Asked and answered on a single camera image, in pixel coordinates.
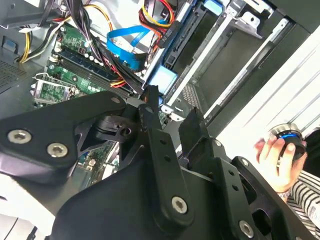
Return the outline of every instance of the silver bolt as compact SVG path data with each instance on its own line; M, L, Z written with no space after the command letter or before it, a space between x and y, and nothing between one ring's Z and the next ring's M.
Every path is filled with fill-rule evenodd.
M245 166L249 166L248 161L245 160L244 158L241 158L241 162L242 162Z
M68 153L68 148L59 142L51 143L46 148L47 153L53 158L63 158Z
M174 210L176 210L180 214L185 214L188 210L188 206L181 197L179 196L174 196L171 200L172 207Z
M8 133L8 140L14 144L26 144L30 142L31 139L31 134L26 130L16 129Z
M118 98L116 98L116 97L112 97L111 100L112 100L113 102L115 102L116 104L119 104L119 103L120 103L120 100L119 100Z
M239 227L241 232L243 232L248 238L252 239L254 237L254 230L246 221L241 220L239 222Z
M218 140L214 140L214 143L215 143L218 147L221 147L221 146L222 146L221 142L219 142Z

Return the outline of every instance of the black wire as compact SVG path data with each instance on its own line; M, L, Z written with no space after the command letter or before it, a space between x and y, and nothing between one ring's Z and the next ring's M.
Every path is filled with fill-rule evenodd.
M14 221L14 223L13 223L13 225L12 225L12 227L11 227L11 229L9 230L9 232L6 234L6 236L5 236L5 238L3 239L3 240L6 240L7 238L8 238L8 236L9 236L9 234L11 233L11 231L12 231L12 229L14 229L14 227L15 227L15 225L16 225L16 223L17 223L17 221L18 221L18 217L16 218L16 220Z
M47 4L45 5L41 20L38 24L39 28L41 28L47 22L51 9L54 6L54 2L55 0L48 0Z
M85 37L86 41L90 43L93 55L96 59L102 61L102 56L95 43L93 43L93 35L90 32L90 18L84 8L84 4L81 0L65 0L65 4L78 30Z
M34 55L36 55L37 53L39 53L39 52L46 46L47 42L49 41L49 37L50 37L51 32L52 32L57 26L58 26L58 24L56 23L56 24L52 25L51 27L49 27L49 29L48 29L48 31L46 32L46 35L45 35L44 40L43 40L43 42L41 43L41 45L40 45L37 49L35 49L33 52L30 52L30 53L28 54L28 58L33 57Z

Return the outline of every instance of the power supply cable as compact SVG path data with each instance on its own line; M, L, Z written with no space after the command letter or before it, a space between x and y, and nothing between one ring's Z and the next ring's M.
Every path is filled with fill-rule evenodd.
M54 6L55 0L48 0L44 7L44 12L42 14L41 20L38 24L38 28L41 28L46 22L51 12L52 7Z

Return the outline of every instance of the red wire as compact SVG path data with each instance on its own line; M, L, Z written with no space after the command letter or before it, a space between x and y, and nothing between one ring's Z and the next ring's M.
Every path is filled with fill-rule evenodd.
M121 84L119 84L119 85L115 85L115 86L112 86L112 87L115 88L115 89L117 89L117 88L123 87L123 86L126 85L126 84L127 84L126 82L123 82L123 83L121 83Z
M167 3L165 0L159 0L163 5L165 5L168 9L169 9L169 11L171 12L171 14L172 14L172 20L171 20L171 24L174 22L174 20L175 20L175 14L174 14L174 11L173 11L173 9L172 9L172 7L169 5L169 3Z

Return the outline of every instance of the striped shirt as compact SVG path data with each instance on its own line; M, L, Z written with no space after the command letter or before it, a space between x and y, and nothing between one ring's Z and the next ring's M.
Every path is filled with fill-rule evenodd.
M291 188L287 204L313 236L320 240L320 178L302 171Z

